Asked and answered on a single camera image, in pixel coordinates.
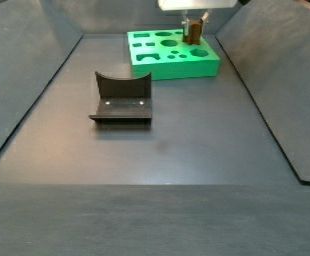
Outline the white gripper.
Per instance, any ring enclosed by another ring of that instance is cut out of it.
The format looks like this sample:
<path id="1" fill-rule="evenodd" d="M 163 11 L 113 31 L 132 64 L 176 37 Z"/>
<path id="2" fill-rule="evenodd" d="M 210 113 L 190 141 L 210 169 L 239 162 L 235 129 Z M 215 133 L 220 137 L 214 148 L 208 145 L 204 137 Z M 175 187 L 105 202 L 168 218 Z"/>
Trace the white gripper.
<path id="1" fill-rule="evenodd" d="M 157 5 L 163 11 L 181 11 L 183 34 L 188 35 L 190 19 L 187 10 L 231 8 L 236 0 L 157 0 Z M 208 23 L 210 11 L 207 10 L 202 17 L 202 23 Z"/>

